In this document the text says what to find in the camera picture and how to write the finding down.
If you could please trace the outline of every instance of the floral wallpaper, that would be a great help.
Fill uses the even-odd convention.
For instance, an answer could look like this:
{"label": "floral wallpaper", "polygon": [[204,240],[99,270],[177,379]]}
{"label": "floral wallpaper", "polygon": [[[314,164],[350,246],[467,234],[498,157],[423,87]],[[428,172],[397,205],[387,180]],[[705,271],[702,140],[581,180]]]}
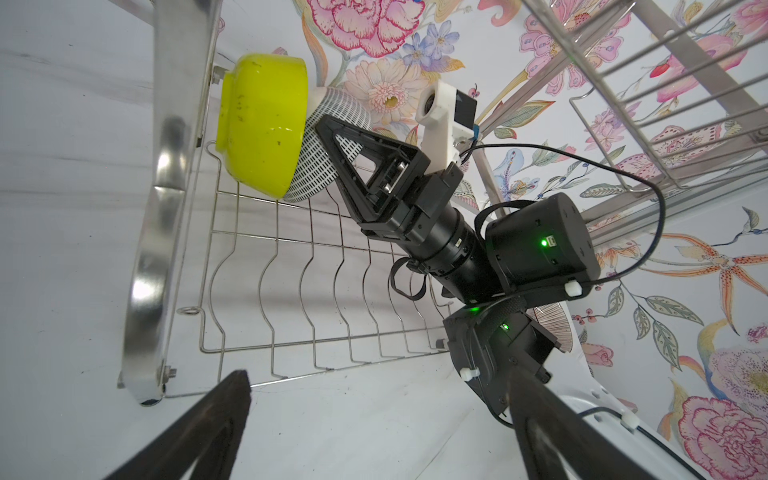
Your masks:
{"label": "floral wallpaper", "polygon": [[[570,31],[608,2],[557,0],[553,12]],[[685,25],[721,2],[657,3]],[[748,0],[698,26],[692,38],[709,55],[721,55],[765,35],[766,12],[768,0]],[[246,51],[302,57],[313,73],[310,82],[347,90],[369,110],[373,130],[412,144],[418,144],[422,134],[414,120],[419,95],[432,82],[442,79],[476,98],[479,123],[561,50],[521,0],[285,0],[268,7],[254,0],[225,0],[222,18],[226,23],[220,23],[218,45],[232,51],[233,60]],[[588,60],[598,69],[605,68],[653,40],[647,28],[628,15],[589,51]],[[768,45],[741,51],[720,65],[735,78],[747,79],[760,68],[752,59],[761,55],[768,55]],[[664,121],[669,113],[706,96],[695,79],[669,82],[682,71],[680,62],[660,49],[609,77],[619,98],[669,83],[627,105],[634,120],[654,121],[644,132],[657,142],[654,148],[668,167],[691,161],[741,130],[735,121],[695,129],[707,115],[722,115],[716,105]],[[622,169],[642,177],[657,175],[657,168],[597,94],[577,102],[581,113],[594,119],[595,136],[584,129],[568,99],[587,94],[590,88],[586,77],[568,66],[484,142],[518,139],[602,160],[599,145]],[[758,102],[768,101],[764,88],[750,93]],[[486,154],[496,184],[508,200],[535,200],[566,191],[580,208],[587,209],[623,191],[613,174],[567,157],[504,148],[486,150]],[[488,195],[475,165],[469,162],[462,169],[465,179],[456,197],[472,207],[487,206]]]}
{"label": "floral wallpaper", "polygon": [[[768,189],[671,222],[571,302],[595,378],[718,480],[768,478]],[[605,276],[651,235],[597,251]]]}

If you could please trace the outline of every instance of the metal bar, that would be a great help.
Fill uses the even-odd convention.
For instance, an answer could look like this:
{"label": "metal bar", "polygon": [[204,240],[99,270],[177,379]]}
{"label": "metal bar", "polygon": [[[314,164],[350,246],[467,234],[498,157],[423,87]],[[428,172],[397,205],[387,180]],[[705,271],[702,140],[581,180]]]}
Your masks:
{"label": "metal bar", "polygon": [[[218,190],[218,189],[217,189],[217,190],[216,190],[216,193],[217,193],[217,194],[223,194],[223,195],[231,195],[231,196],[233,196],[233,197],[235,196],[235,194],[233,194],[232,192],[228,192],[228,191],[225,191],[225,190]],[[244,194],[241,194],[241,195],[240,195],[240,197],[241,197],[241,198],[247,198],[248,200],[255,200],[255,201],[257,201],[257,202],[263,202],[263,203],[265,203],[265,204],[275,204],[275,203],[280,203],[280,206],[281,206],[281,207],[288,207],[288,208],[298,208],[298,209],[301,209],[301,210],[309,210],[309,208],[308,208],[308,207],[303,207],[303,206],[301,206],[301,205],[296,205],[296,204],[287,204],[287,203],[285,203],[285,202],[277,202],[277,201],[275,201],[275,200],[269,200],[269,199],[267,199],[267,198],[252,197],[252,196],[250,196],[250,195],[244,195]],[[326,211],[324,211],[324,210],[317,210],[317,209],[315,209],[314,211],[315,211],[315,212],[317,212],[317,213],[319,213],[319,214],[325,214],[325,215],[333,215],[334,217],[337,217],[337,216],[338,216],[338,215],[336,215],[336,214],[335,214],[335,213],[333,213],[333,212],[326,212]],[[351,218],[349,215],[345,215],[345,214],[341,214],[340,216],[341,216],[341,217],[344,217],[344,218]]]}
{"label": "metal bar", "polygon": [[[688,210],[698,207],[703,203],[727,198],[735,191],[744,191],[746,189],[764,188],[768,181],[768,174],[755,174],[742,176],[727,184],[718,182],[697,187],[691,190],[675,195],[667,199],[667,217],[674,217],[683,214]],[[649,207],[634,212],[621,218],[606,227],[595,230],[591,233],[592,243],[598,247],[617,238],[633,235],[657,222],[658,212],[655,208]]]}
{"label": "metal bar", "polygon": [[336,310],[339,311],[339,316],[341,317],[341,320],[344,321],[344,325],[346,325],[346,338],[349,342],[349,361],[352,363],[370,363],[370,362],[364,362],[362,360],[355,360],[352,356],[352,333],[349,330],[349,322],[346,321],[346,318],[344,317],[344,314],[341,312],[341,307],[339,306],[339,301],[336,299],[336,280],[339,278],[339,272],[341,271],[341,267],[344,265],[344,262],[346,261],[346,255],[344,254],[344,229],[341,225],[341,209],[339,208],[339,202],[336,201],[335,198],[333,198],[333,195],[326,190],[326,193],[328,193],[328,196],[331,200],[333,200],[333,203],[336,204],[336,209],[339,211],[339,235],[341,238],[341,263],[339,263],[339,267],[336,269],[336,274],[333,275],[333,302],[336,304]]}
{"label": "metal bar", "polygon": [[[210,146],[215,144],[216,144],[215,141],[207,142],[205,144],[204,150],[211,157],[217,160],[218,170],[216,174],[216,189],[215,189],[216,191],[216,190],[219,190],[219,183],[221,181],[221,159],[210,152]],[[218,204],[218,200],[219,200],[219,196],[214,193],[214,205],[210,211],[210,227],[208,228],[208,241],[205,246],[205,262],[203,263],[203,277],[200,280],[200,293],[197,296],[197,308],[199,311],[202,312],[202,317],[200,318],[200,340],[198,343],[198,348],[200,349],[200,351],[203,350],[203,344],[205,341],[205,311],[203,310],[203,295],[205,292],[205,282],[208,279],[208,264],[210,263],[210,246],[214,239],[214,222],[216,221],[216,205]]]}
{"label": "metal bar", "polygon": [[[680,60],[681,64],[683,64],[683,65],[686,64],[684,62],[683,58],[686,58],[686,57],[694,57],[694,58],[695,57],[699,57],[700,56],[699,53],[703,54],[704,57],[707,58],[707,60],[702,62],[702,63],[699,63],[695,67],[687,68],[686,71],[683,74],[680,74],[680,75],[678,75],[676,77],[673,77],[673,78],[670,78],[668,80],[659,82],[659,84],[656,85],[655,87],[648,88],[647,90],[643,90],[642,92],[640,92],[638,94],[634,94],[634,95],[632,95],[629,98],[624,98],[621,101],[623,103],[625,103],[625,104],[632,103],[633,101],[640,100],[642,97],[644,97],[644,96],[646,96],[648,94],[654,93],[656,90],[660,90],[661,88],[668,87],[668,86],[672,85],[673,83],[677,83],[678,81],[683,80],[685,77],[690,77],[690,76],[693,76],[694,78],[696,78],[696,80],[701,84],[701,86],[703,86],[708,92],[710,92],[710,94],[716,94],[719,91],[723,90],[724,88],[734,87],[736,85],[736,81],[733,80],[727,73],[725,73],[725,71],[722,68],[720,68],[720,66],[717,65],[717,64],[720,63],[721,61],[725,60],[726,58],[733,57],[735,54],[740,53],[740,52],[742,52],[744,50],[747,50],[748,48],[751,48],[751,47],[753,47],[753,46],[755,46],[755,45],[757,45],[759,43],[762,43],[762,42],[764,42],[767,39],[768,39],[768,35],[763,35],[762,37],[759,37],[759,38],[753,38],[752,40],[748,41],[747,43],[745,43],[743,45],[739,45],[736,48],[732,48],[731,50],[729,50],[729,51],[727,51],[727,52],[725,52],[725,53],[723,53],[721,55],[718,55],[716,57],[710,57],[709,55],[707,55],[707,53],[705,51],[701,50],[701,48],[691,38],[680,37],[680,38],[677,39],[676,42],[673,42],[672,44],[667,44],[667,46],[669,47],[669,49],[671,51],[674,51],[675,58],[677,58],[677,60]],[[674,47],[678,46],[677,43],[685,44],[684,46],[683,45],[680,46],[681,48],[685,48],[685,50],[680,50],[679,48],[674,48]],[[726,75],[727,79],[723,78],[719,74],[716,74],[717,75],[717,79],[716,80],[711,78],[710,75],[714,74],[712,72],[716,70],[715,68],[713,68],[712,71],[708,71],[708,72],[706,72],[704,74],[696,75],[697,73],[699,73],[703,69],[708,68],[708,67],[713,67],[714,65],[717,65],[717,70],[720,70],[724,75]],[[710,88],[707,87],[707,85],[713,85],[714,88],[710,89]],[[732,93],[737,93],[738,91],[739,91],[739,89],[736,89]],[[722,101],[719,101],[718,103],[720,103],[723,106],[723,108],[726,109],[726,111],[730,111],[730,108],[729,108],[730,105],[727,102],[725,104],[723,104]]]}
{"label": "metal bar", "polygon": [[[381,365],[382,363],[396,362],[398,360],[403,360],[403,359],[415,359],[415,358],[419,358],[421,356],[440,355],[441,353],[447,353],[447,352],[448,352],[447,350],[440,350],[438,352],[423,353],[421,355],[402,356],[402,357],[398,357],[396,359],[387,359],[387,360],[379,360],[379,361],[376,361],[376,362],[370,362],[370,363],[367,363],[366,365]],[[343,367],[338,368],[338,369],[324,370],[322,372],[306,373],[304,375],[292,376],[292,377],[287,378],[287,379],[270,380],[268,382],[259,382],[259,383],[252,384],[250,386],[250,388],[251,389],[255,389],[256,387],[260,387],[260,386],[276,385],[277,383],[285,383],[285,382],[291,382],[293,380],[306,379],[306,378],[309,378],[309,377],[322,375],[323,373],[328,373],[328,372],[343,372],[343,371],[350,370],[350,369],[357,369],[357,368],[359,368],[361,366],[365,366],[365,365],[343,366]],[[177,394],[168,394],[168,395],[163,394],[163,398],[166,398],[166,399],[180,399],[180,398],[189,397],[189,396],[205,395],[209,391],[210,391],[210,389],[208,389],[208,390],[201,390],[199,392],[177,393]]]}
{"label": "metal bar", "polygon": [[680,37],[681,35],[684,35],[684,34],[688,33],[689,31],[695,29],[699,25],[702,25],[705,22],[708,22],[710,19],[716,17],[717,15],[719,15],[719,14],[721,14],[721,13],[723,13],[723,12],[729,10],[729,9],[731,9],[732,7],[734,7],[734,6],[738,5],[739,3],[741,3],[742,1],[743,0],[730,0],[730,2],[722,4],[720,7],[715,8],[713,11],[711,11],[707,15],[702,15],[701,17],[697,18],[695,21],[689,23],[685,27],[675,29],[672,34],[670,34],[670,35],[662,35],[660,37],[657,37],[657,38],[659,38],[658,41],[654,42],[651,45],[648,45],[646,48],[643,48],[638,53],[630,56],[629,58],[624,59],[623,61],[620,61],[616,65],[614,65],[614,66],[612,66],[610,68],[605,69],[605,71],[603,71],[603,76],[607,77],[608,75],[610,75],[610,74],[612,74],[612,73],[614,73],[614,72],[616,72],[616,71],[626,67],[627,65],[629,65],[633,61],[639,60],[640,58],[644,57],[645,55],[651,53],[653,50],[656,50],[657,48],[659,48],[659,47],[661,47],[663,45],[666,45],[670,41],[673,41],[674,39]]}
{"label": "metal bar", "polygon": [[[392,265],[395,264],[395,248],[392,246],[392,244],[389,244],[389,248],[392,250]],[[392,301],[392,287],[389,285],[389,282],[386,283],[386,292],[387,295],[389,295],[389,303],[392,304],[392,311],[395,312],[395,315],[397,315],[397,318],[400,320],[400,325],[402,326],[402,339],[406,342],[406,352],[408,353],[427,353],[427,352],[413,352],[411,350],[411,347],[408,346],[408,336],[406,335],[406,324],[402,321],[402,317],[399,313],[397,313],[397,309],[395,308],[395,303]]]}
{"label": "metal bar", "polygon": [[[240,192],[240,182],[237,182],[237,192]],[[219,329],[219,333],[221,333],[221,357],[219,358],[219,371],[216,376],[216,383],[221,381],[221,369],[224,365],[224,346],[227,341],[227,333],[224,332],[224,328],[222,328],[221,324],[219,323],[219,320],[216,318],[216,311],[214,310],[214,296],[213,296],[213,289],[214,289],[214,280],[216,279],[216,274],[219,273],[219,269],[222,265],[224,265],[224,262],[229,260],[229,258],[232,256],[233,253],[235,253],[235,249],[237,248],[237,222],[240,217],[238,208],[240,206],[240,197],[236,200],[237,205],[235,206],[235,235],[232,239],[232,250],[219,262],[218,265],[216,265],[216,268],[214,269],[213,274],[210,276],[210,283],[208,283],[208,308],[210,309],[210,317],[214,320],[214,324],[216,324],[216,328]],[[203,324],[205,324],[205,312],[203,312]]]}
{"label": "metal bar", "polygon": [[760,125],[760,126],[751,128],[749,130],[742,130],[742,131],[740,131],[737,134],[731,135],[730,137],[721,138],[721,139],[718,139],[718,140],[710,140],[710,141],[704,142],[702,144],[698,144],[698,145],[696,145],[694,147],[689,147],[689,148],[686,148],[684,150],[678,150],[678,151],[672,152],[671,154],[662,155],[660,158],[676,157],[678,155],[687,154],[688,152],[698,150],[698,149],[700,149],[702,147],[709,147],[710,145],[722,144],[723,142],[731,141],[731,140],[734,140],[736,138],[743,137],[744,135],[752,134],[752,133],[754,133],[756,131],[762,130],[763,128],[765,128],[765,126]]}
{"label": "metal bar", "polygon": [[[411,277],[408,280],[408,290],[409,290],[409,294],[413,296],[413,272],[411,272]],[[416,305],[416,301],[415,300],[411,300],[411,301],[413,302],[413,308],[416,309],[416,313],[418,313],[419,316],[422,317],[422,320],[424,321],[424,330],[427,332],[427,346],[429,347],[430,350],[437,350],[434,346],[432,346],[432,339],[429,338],[429,329],[427,328],[427,319],[424,318],[424,316],[422,315],[421,310],[419,310],[419,306]]]}
{"label": "metal bar", "polygon": [[[736,169],[739,169],[739,168],[741,168],[741,167],[743,167],[745,165],[758,164],[760,162],[764,162],[765,160],[768,160],[768,155],[763,155],[762,157],[753,158],[752,160],[747,160],[747,161],[739,162],[736,165],[727,165],[725,167],[715,168],[714,170],[709,170],[707,173],[711,174],[711,173],[714,173],[714,172],[723,171],[723,170],[729,170],[729,169],[736,170]],[[749,173],[733,175],[733,176],[730,176],[728,178],[741,178],[741,177],[744,177],[746,175],[751,175],[751,174],[759,173],[759,172],[762,172],[762,171],[764,171],[764,169],[752,170]],[[701,177],[701,175],[689,175],[689,176],[686,176],[686,177],[680,177],[680,179],[692,178],[692,177]],[[695,185],[695,187],[700,187],[701,185],[708,185],[710,183],[721,182],[721,181],[723,181],[722,178],[718,177],[715,180],[709,180],[709,181],[706,181],[706,182],[698,183],[698,184]]]}
{"label": "metal bar", "polygon": [[[707,162],[705,166],[705,165],[702,165],[702,163],[704,162],[704,159],[702,159],[701,161],[680,165],[675,169],[675,171],[683,175],[705,174],[707,172],[708,167],[712,167],[713,165],[717,166],[718,164],[723,164],[723,163],[732,161],[732,158],[730,158],[730,155],[732,154],[749,152],[754,150],[756,150],[756,145],[749,138],[746,138],[746,137],[736,138],[736,139],[733,139],[732,141],[727,142],[725,145],[715,147],[713,150],[709,152],[711,155],[708,158],[710,159],[719,158],[720,160]],[[673,186],[671,180],[669,180],[669,178],[665,177],[664,175],[658,175],[654,178],[651,178],[650,180],[656,183],[659,186],[659,188],[661,188],[662,190],[666,190],[669,187]],[[606,201],[603,201],[595,205],[594,207],[590,207],[586,209],[586,211],[581,213],[581,216],[584,218],[584,221],[587,224],[594,223],[596,221],[599,221],[600,219],[611,217],[615,214],[625,211],[628,208],[632,208],[633,206],[638,205],[644,201],[647,201],[653,198],[654,196],[655,194],[653,192],[644,193],[641,196],[637,196],[636,194],[630,194],[625,192],[622,194],[618,194],[615,197],[611,197]]]}
{"label": "metal bar", "polygon": [[[222,235],[233,235],[233,232],[230,232],[229,230],[212,230],[212,233],[220,233]],[[275,237],[270,237],[269,235],[256,235],[255,233],[238,233],[238,237],[249,237],[249,238],[257,238],[259,240],[275,240]],[[293,238],[278,238],[281,242],[287,242],[287,243],[303,243],[304,245],[310,245],[313,242],[309,242],[307,240],[296,240]],[[361,252],[368,251],[365,248],[360,247],[351,247],[350,245],[335,245],[334,243],[323,243],[323,242],[314,242],[315,245],[320,245],[321,247],[336,247],[336,248],[344,248],[347,250],[360,250]],[[389,253],[384,250],[371,250],[372,252],[376,253]],[[406,255],[404,253],[395,253],[395,255],[398,255],[400,257],[405,257]]]}
{"label": "metal bar", "polygon": [[[277,202],[275,202],[275,238],[280,238],[280,208],[278,207]],[[266,322],[266,324],[270,328],[270,331],[272,332],[272,349],[270,351],[270,375],[272,375],[276,379],[286,379],[288,378],[287,376],[278,375],[275,373],[275,327],[272,326],[272,322],[270,322],[270,319],[266,317],[266,312],[264,312],[264,302],[261,300],[261,283],[264,280],[264,274],[266,273],[266,269],[270,268],[270,265],[272,265],[272,262],[277,258],[277,255],[279,254],[280,254],[280,242],[278,240],[275,240],[275,254],[272,255],[272,258],[270,258],[270,261],[267,262],[264,269],[261,270],[261,275],[259,276],[259,286],[257,288],[257,295],[259,297],[259,309],[261,310],[261,316],[262,318],[264,318],[264,321]]]}
{"label": "metal bar", "polygon": [[306,262],[304,268],[301,269],[301,276],[299,277],[299,303],[301,304],[301,311],[304,313],[306,321],[312,327],[312,364],[318,370],[330,370],[326,366],[317,366],[317,337],[315,332],[315,324],[312,323],[309,314],[306,312],[306,308],[304,307],[304,297],[301,294],[301,286],[304,283],[304,273],[306,273],[306,269],[310,266],[312,260],[315,260],[315,226],[312,223],[312,200],[307,199],[307,202],[309,202],[310,206],[310,245],[312,246],[312,256]]}
{"label": "metal bar", "polygon": [[727,116],[725,118],[719,118],[719,119],[717,119],[715,121],[711,121],[711,122],[708,122],[706,124],[699,125],[698,127],[689,128],[688,130],[681,131],[679,134],[671,135],[669,137],[664,137],[661,140],[656,140],[654,142],[651,142],[651,144],[652,145],[658,145],[658,144],[664,143],[665,141],[670,141],[670,140],[674,140],[675,138],[684,137],[684,136],[686,136],[686,135],[688,135],[688,134],[690,134],[692,132],[695,132],[695,131],[698,131],[698,130],[703,130],[704,128],[709,128],[709,127],[712,127],[712,126],[717,125],[717,124],[722,124],[723,122],[726,122],[728,120],[733,120],[734,118],[738,118],[738,117],[741,117],[743,115],[751,114],[754,111],[763,110],[764,108],[768,108],[768,104],[758,105],[755,108],[751,108],[751,109],[749,109],[747,111],[743,111],[743,112],[741,112],[739,114],[729,115],[729,116]]}
{"label": "metal bar", "polygon": [[[430,326],[430,330],[440,330],[442,329],[442,326]],[[416,333],[416,332],[423,332],[423,328],[418,329],[406,329],[406,333]],[[395,330],[393,332],[381,332],[381,335],[400,335],[402,334],[402,330]],[[359,339],[369,339],[376,336],[375,333],[360,333],[359,335],[352,335],[352,340],[359,340]],[[328,338],[320,338],[317,339],[317,343],[332,343],[332,342],[344,342],[347,341],[347,337],[345,336],[333,336]],[[302,346],[302,345],[312,345],[312,340],[297,340],[295,342],[280,342],[275,343],[275,348],[285,348],[288,346]],[[272,348],[272,343],[259,343],[256,345],[245,345],[245,346],[230,346],[227,347],[224,352],[246,352],[248,350],[263,350],[263,349],[269,349]],[[206,354],[215,354],[215,353],[221,353],[221,349],[203,349],[201,350],[202,353]]]}
{"label": "metal bar", "polygon": [[685,164],[685,166],[689,167],[690,165],[705,163],[705,162],[708,162],[708,161],[711,161],[711,160],[715,160],[717,158],[729,157],[730,155],[740,154],[740,153],[745,152],[745,151],[754,151],[757,148],[761,148],[761,147],[765,147],[765,146],[768,146],[768,142],[763,142],[763,143],[760,143],[760,144],[754,144],[754,145],[750,145],[748,147],[741,147],[741,148],[738,148],[736,150],[731,150],[731,151],[725,152],[723,154],[707,155],[707,156],[705,156],[703,158],[702,157],[695,157],[695,158],[691,159],[692,160],[691,162],[687,162]]}
{"label": "metal bar", "polygon": [[[578,109],[578,107],[576,106],[576,100],[581,100],[581,99],[583,99],[583,98],[586,98],[586,97],[588,97],[588,96],[589,96],[589,95],[590,95],[590,94],[591,94],[593,91],[594,91],[594,88],[591,88],[591,89],[590,89],[590,91],[588,91],[587,93],[585,93],[585,94],[583,94],[583,95],[580,95],[580,96],[578,96],[578,97],[571,97],[571,98],[569,98],[569,99],[568,99],[568,103],[570,103],[570,104],[571,104],[571,107],[572,107],[572,108],[574,109],[574,111],[576,112],[576,115],[579,117],[579,120],[581,120],[581,123],[584,125],[584,127],[586,127],[587,131],[588,131],[588,132],[589,132],[589,134],[592,136],[592,140],[594,140],[594,143],[595,143],[595,144],[598,146],[598,148],[600,149],[600,153],[602,153],[602,154],[603,154],[603,161],[601,161],[600,163],[604,163],[605,161],[607,161],[607,162],[608,162],[608,164],[610,164],[610,166],[611,166],[612,168],[616,168],[616,165],[615,165],[615,164],[614,164],[614,162],[611,160],[611,158],[608,156],[608,152],[605,150],[605,147],[603,147],[603,144],[602,144],[602,143],[600,142],[600,140],[598,139],[598,136],[597,136],[597,134],[595,134],[595,132],[592,130],[592,127],[590,126],[589,122],[587,122],[587,119],[586,119],[586,118],[584,118],[584,115],[583,115],[583,114],[581,114],[581,111],[580,111],[580,110]],[[641,188],[641,189],[637,190],[637,189],[635,189],[635,188],[633,188],[633,187],[630,187],[629,185],[627,185],[627,182],[626,182],[626,181],[624,181],[624,176],[623,176],[623,175],[619,175],[619,174],[615,174],[615,175],[616,175],[616,178],[619,180],[619,184],[621,184],[621,186],[622,186],[622,187],[624,187],[624,189],[625,189],[626,191],[628,191],[628,192],[632,192],[632,193],[643,193],[643,192],[646,192],[646,191],[649,191],[649,190],[650,190],[650,187],[645,187],[645,188]]]}
{"label": "metal bar", "polygon": [[[669,18],[655,2],[641,2],[635,8],[634,14],[658,38],[661,38],[667,30],[677,27],[675,22]],[[766,39],[768,39],[768,34],[760,35],[758,38],[753,38],[715,58],[710,58],[710,56],[687,35],[681,35],[674,41],[666,43],[666,46],[670,53],[674,55],[687,70],[686,74],[681,75],[680,78],[693,75],[710,95],[717,95],[723,90],[733,89],[733,87],[738,85],[736,80],[728,75],[718,63],[724,58],[731,57],[741,51],[746,51],[748,48],[751,48]],[[672,80],[674,79],[661,82],[655,89],[662,88],[662,84],[666,86],[674,83]],[[757,102],[746,92],[746,90],[744,90],[743,87],[717,97],[717,103],[720,104],[729,115],[735,115],[743,111],[754,109],[757,106]],[[744,115],[739,121],[739,124],[750,132],[763,130],[768,125],[768,112],[755,110],[750,114]],[[685,188],[680,186],[675,177],[672,177],[672,181],[678,187]]]}
{"label": "metal bar", "polygon": [[711,95],[711,96],[709,96],[707,98],[704,98],[702,100],[695,101],[692,104],[686,105],[685,107],[678,108],[677,110],[672,111],[669,114],[664,115],[663,117],[656,117],[653,120],[648,120],[648,121],[641,122],[641,123],[637,124],[637,126],[639,128],[643,128],[643,127],[647,127],[648,125],[653,125],[655,123],[658,123],[658,122],[660,122],[662,120],[669,120],[670,117],[674,117],[675,115],[679,115],[679,114],[682,114],[682,113],[687,112],[689,110],[692,110],[692,109],[694,109],[696,107],[700,107],[701,105],[709,103],[712,100],[720,98],[720,97],[722,97],[724,95],[727,95],[727,94],[729,94],[729,93],[731,93],[733,91],[740,90],[741,88],[747,88],[747,87],[749,87],[751,85],[754,85],[756,83],[759,83],[759,82],[761,82],[761,81],[763,81],[763,80],[765,80],[767,78],[768,78],[768,73],[762,74],[759,77],[755,77],[752,80],[745,81],[742,84],[738,84],[738,85],[734,85],[732,87],[726,88],[725,90],[721,91],[718,94]]}
{"label": "metal bar", "polygon": [[153,181],[131,279],[121,371],[138,402],[162,398],[174,261],[220,8],[221,0],[157,0],[154,8]]}
{"label": "metal bar", "polygon": [[[651,159],[652,162],[657,166],[657,168],[664,172],[667,176],[670,176],[670,172],[667,169],[666,165],[659,161],[657,155],[655,154],[653,148],[651,148],[650,144],[648,143],[648,139],[645,137],[645,135],[639,131],[633,124],[632,118],[629,116],[626,110],[624,110],[621,106],[621,103],[618,99],[616,99],[616,96],[614,95],[613,91],[608,87],[607,83],[605,82],[605,79],[600,76],[600,74],[597,73],[597,71],[594,69],[592,64],[587,61],[585,57],[580,55],[579,51],[576,49],[576,47],[568,41],[568,39],[564,36],[561,29],[558,27],[558,23],[555,21],[554,16],[552,12],[546,8],[544,8],[540,3],[536,2],[535,0],[522,0],[528,8],[536,15],[536,18],[540,21],[540,23],[550,32],[550,35],[552,38],[563,48],[563,51],[566,51],[573,59],[574,64],[581,69],[581,72],[584,73],[584,75],[589,78],[589,80],[592,82],[592,85],[594,88],[602,95],[603,99],[608,103],[608,107],[611,108],[614,111],[614,114],[618,117],[619,121],[627,128],[627,131],[632,135],[632,138],[635,139],[635,141],[641,146],[642,150],[645,151],[648,158]],[[637,14],[637,9],[641,5],[646,5],[649,2],[640,2],[639,4],[635,5],[635,13]]]}
{"label": "metal bar", "polygon": [[[580,50],[583,49],[581,50],[581,54],[587,55],[597,42],[599,42],[613,28],[616,22],[629,13],[634,6],[634,3],[635,2],[628,2],[626,0],[617,0],[613,4],[603,8],[600,12],[602,15],[597,15],[595,18],[582,25],[581,30],[578,31],[578,41],[583,39],[583,41],[579,43]],[[611,17],[607,21],[598,24],[600,18],[604,15],[608,15],[608,13],[603,12],[609,12],[614,7],[623,7],[624,5],[627,5],[627,8],[624,11],[617,8],[615,12],[611,13]],[[533,78],[526,81],[514,94],[512,94],[512,96],[504,102],[501,108],[493,111],[488,118],[480,123],[480,138],[487,137],[496,127],[507,121],[520,107],[523,106],[523,104],[525,104],[526,101],[530,100],[535,94],[541,91],[552,78],[557,77],[564,68],[571,64],[571,62],[572,60],[564,51],[555,55],[555,57],[534,75]],[[498,101],[494,100],[490,107],[493,108],[493,105],[496,103],[498,103]]]}
{"label": "metal bar", "polygon": [[[475,166],[478,168],[478,173],[480,173],[480,179],[485,186],[485,192],[488,194],[488,199],[493,204],[500,204],[504,201],[504,197],[502,197],[502,192],[498,189],[496,182],[493,180],[493,169],[491,169],[491,165],[488,163],[488,157],[485,156],[485,149],[481,148],[473,151],[472,158],[475,159]],[[507,214],[507,211],[505,208],[499,208],[493,214],[496,218],[501,219]]]}
{"label": "metal bar", "polygon": [[373,320],[373,324],[376,325],[376,338],[379,341],[379,356],[385,359],[399,359],[399,358],[402,358],[402,356],[384,355],[384,352],[382,351],[382,334],[379,331],[379,322],[373,316],[373,312],[371,311],[371,306],[368,304],[368,299],[366,298],[366,277],[368,276],[368,271],[371,270],[371,264],[373,263],[373,258],[371,257],[371,239],[369,238],[366,238],[366,239],[368,240],[368,266],[366,267],[365,273],[362,275],[362,301],[366,303],[366,309],[368,310],[368,314],[371,316],[371,320]]}

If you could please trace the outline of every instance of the blue flower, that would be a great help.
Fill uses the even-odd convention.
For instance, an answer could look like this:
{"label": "blue flower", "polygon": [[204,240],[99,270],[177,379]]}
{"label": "blue flower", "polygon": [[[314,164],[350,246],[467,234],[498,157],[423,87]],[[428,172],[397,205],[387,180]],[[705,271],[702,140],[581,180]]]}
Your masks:
{"label": "blue flower", "polygon": [[432,57],[432,60],[439,60],[443,55],[453,53],[455,50],[453,44],[458,40],[458,32],[451,31],[449,33],[450,29],[450,20],[440,25],[440,31],[437,30],[434,23],[427,27],[427,36],[424,37],[425,53]]}
{"label": "blue flower", "polygon": [[406,54],[406,56],[402,58],[403,63],[406,64],[406,67],[409,67],[412,64],[417,64],[422,68],[429,67],[432,64],[432,57],[426,53],[426,38],[421,40],[419,34],[415,33],[411,39],[413,40],[412,45],[406,43],[402,46],[402,51]]}

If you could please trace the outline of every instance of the yellow bowl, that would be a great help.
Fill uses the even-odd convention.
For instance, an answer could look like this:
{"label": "yellow bowl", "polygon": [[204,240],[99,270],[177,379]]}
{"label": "yellow bowl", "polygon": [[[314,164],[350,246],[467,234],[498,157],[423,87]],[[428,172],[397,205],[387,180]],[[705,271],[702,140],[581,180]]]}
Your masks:
{"label": "yellow bowl", "polygon": [[224,75],[216,150],[235,180],[272,198],[288,191],[306,123],[301,58],[249,54]]}

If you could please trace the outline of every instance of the orange flower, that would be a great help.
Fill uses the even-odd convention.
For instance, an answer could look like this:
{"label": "orange flower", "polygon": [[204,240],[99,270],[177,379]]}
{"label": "orange flower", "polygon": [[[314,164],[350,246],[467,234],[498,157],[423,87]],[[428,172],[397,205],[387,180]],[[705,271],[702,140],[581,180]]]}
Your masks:
{"label": "orange flower", "polygon": [[658,270],[649,270],[643,268],[647,272],[659,273],[660,275],[667,276],[699,276],[707,275],[709,273],[720,273],[720,304],[725,313],[725,317],[728,320],[730,328],[736,332],[736,327],[733,326],[733,319],[731,318],[731,310],[733,307],[733,277],[735,276],[742,282],[751,286],[763,295],[768,296],[768,290],[761,285],[757,280],[749,276],[749,274],[740,265],[757,265],[758,263],[768,263],[768,253],[760,255],[747,255],[744,257],[726,257],[721,255],[709,244],[692,237],[690,235],[683,235],[682,233],[665,233],[662,235],[664,238],[677,238],[685,240],[691,244],[690,247],[678,247],[680,254],[683,257],[693,258],[700,262],[707,261],[709,265],[702,266],[692,270],[672,270],[668,272],[661,272]]}
{"label": "orange flower", "polygon": [[638,258],[640,256],[640,245],[634,240],[622,240],[618,243],[609,244],[609,247],[605,250],[600,250],[594,254],[598,258],[600,268],[605,268],[609,265],[612,269],[616,268],[616,264],[619,261],[619,256]]}

